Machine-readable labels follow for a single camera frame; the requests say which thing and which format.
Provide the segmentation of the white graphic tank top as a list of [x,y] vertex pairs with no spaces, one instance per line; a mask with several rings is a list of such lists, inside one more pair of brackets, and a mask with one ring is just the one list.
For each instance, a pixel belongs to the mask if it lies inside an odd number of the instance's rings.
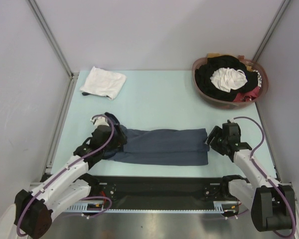
[[93,67],[80,91],[89,95],[114,100],[120,93],[126,80],[127,76],[124,74]]

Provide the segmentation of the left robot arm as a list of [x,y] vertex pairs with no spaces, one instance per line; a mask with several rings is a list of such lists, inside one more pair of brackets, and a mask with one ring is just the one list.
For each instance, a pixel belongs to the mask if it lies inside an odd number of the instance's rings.
[[91,121],[95,126],[91,137],[76,148],[59,171],[32,190],[17,193],[14,201],[17,236],[41,238],[61,213],[81,200],[102,201],[94,216],[112,207],[113,200],[88,171],[118,152],[127,143],[127,137],[113,114],[95,115]]

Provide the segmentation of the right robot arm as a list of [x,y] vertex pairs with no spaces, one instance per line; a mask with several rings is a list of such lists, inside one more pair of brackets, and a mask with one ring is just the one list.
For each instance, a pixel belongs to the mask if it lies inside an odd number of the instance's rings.
[[227,155],[246,176],[233,176],[221,185],[220,195],[238,199],[251,213],[252,222],[260,232],[291,230],[296,232],[295,192],[270,176],[255,156],[255,148],[241,141],[240,126],[233,120],[215,126],[205,143],[221,155]]

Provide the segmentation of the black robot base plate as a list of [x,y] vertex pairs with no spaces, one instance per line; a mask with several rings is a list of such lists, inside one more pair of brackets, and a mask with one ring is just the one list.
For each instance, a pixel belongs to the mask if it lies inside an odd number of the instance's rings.
[[90,196],[107,197],[106,206],[112,204],[150,203],[175,204],[184,202],[200,205],[202,202],[237,201],[228,190],[231,179],[240,179],[238,175],[222,178],[167,178],[167,177],[119,177],[91,176],[84,174],[92,184]]

